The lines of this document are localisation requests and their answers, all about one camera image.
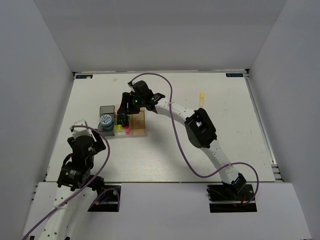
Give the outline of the green black highlighter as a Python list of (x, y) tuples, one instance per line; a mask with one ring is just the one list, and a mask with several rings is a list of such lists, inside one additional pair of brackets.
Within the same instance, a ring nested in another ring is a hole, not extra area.
[(117, 115), (117, 125), (122, 125), (122, 127), (127, 127), (130, 123), (130, 118), (127, 114)]

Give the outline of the pink black highlighter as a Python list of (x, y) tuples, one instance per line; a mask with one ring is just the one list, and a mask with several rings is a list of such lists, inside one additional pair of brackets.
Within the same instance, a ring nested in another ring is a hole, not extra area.
[(130, 135), (130, 134), (131, 134), (131, 131), (130, 131), (130, 127), (129, 127), (129, 126), (126, 126), (126, 127), (125, 127), (125, 134), (126, 134), (126, 135)]

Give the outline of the yellow black highlighter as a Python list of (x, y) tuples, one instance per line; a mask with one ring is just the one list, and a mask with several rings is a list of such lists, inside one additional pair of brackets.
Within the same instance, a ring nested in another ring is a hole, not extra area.
[(121, 124), (117, 124), (115, 127), (116, 132), (122, 132), (123, 131), (123, 126)]

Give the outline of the pastel yellow highlighter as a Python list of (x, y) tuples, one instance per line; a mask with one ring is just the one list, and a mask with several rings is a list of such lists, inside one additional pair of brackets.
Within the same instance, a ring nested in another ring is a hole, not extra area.
[(199, 107), (203, 108), (204, 107), (204, 103), (205, 103), (205, 93), (201, 92), (199, 94)]

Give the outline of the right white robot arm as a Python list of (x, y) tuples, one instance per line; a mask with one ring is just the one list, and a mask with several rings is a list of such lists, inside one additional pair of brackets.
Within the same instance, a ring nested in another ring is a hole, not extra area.
[(173, 124), (178, 122), (184, 125), (190, 143), (203, 151), (219, 171), (222, 184), (226, 188), (226, 195), (233, 200), (243, 195), (247, 181), (231, 165), (230, 160), (221, 149), (216, 128), (205, 109), (200, 107), (197, 110), (192, 110), (182, 107), (172, 101), (172, 90), (169, 98), (166, 98), (161, 93), (153, 93), (143, 80), (135, 83), (130, 81), (128, 86), (131, 88), (131, 92), (122, 94), (120, 107), (117, 111), (118, 125), (126, 126), (129, 123), (129, 116), (139, 114), (141, 108), (167, 116), (171, 118)]

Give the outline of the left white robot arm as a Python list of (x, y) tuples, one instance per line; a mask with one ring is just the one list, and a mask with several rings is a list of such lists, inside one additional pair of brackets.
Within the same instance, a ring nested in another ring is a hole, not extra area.
[(94, 166), (94, 156), (101, 151), (110, 150), (106, 137), (97, 129), (84, 125), (73, 125), (70, 131), (72, 137), (69, 137), (67, 142), (72, 148), (72, 153), (63, 160), (52, 210), (22, 237), (24, 240), (29, 239), (30, 234), (43, 222), (46, 222), (46, 225), (39, 239), (70, 239), (66, 236), (67, 226), (77, 208), (78, 196), (86, 196), (82, 191), (88, 188), (88, 193), (96, 200), (105, 196), (104, 179), (99, 174), (108, 162), (110, 153), (107, 153), (96, 174), (92, 175), (91, 170)]

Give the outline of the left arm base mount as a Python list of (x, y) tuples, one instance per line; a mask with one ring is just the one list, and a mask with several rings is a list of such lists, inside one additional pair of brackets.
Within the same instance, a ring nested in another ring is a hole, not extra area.
[(88, 212), (118, 213), (121, 199), (121, 183), (105, 184), (101, 193), (97, 195), (88, 208)]

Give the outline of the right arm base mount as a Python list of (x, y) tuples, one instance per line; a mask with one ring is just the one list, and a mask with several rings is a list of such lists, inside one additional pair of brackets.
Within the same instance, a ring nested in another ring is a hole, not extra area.
[(240, 193), (235, 196), (229, 193), (222, 184), (207, 185), (206, 188), (209, 200), (210, 213), (255, 213), (257, 205), (254, 196), (254, 189), (251, 184), (246, 184)]

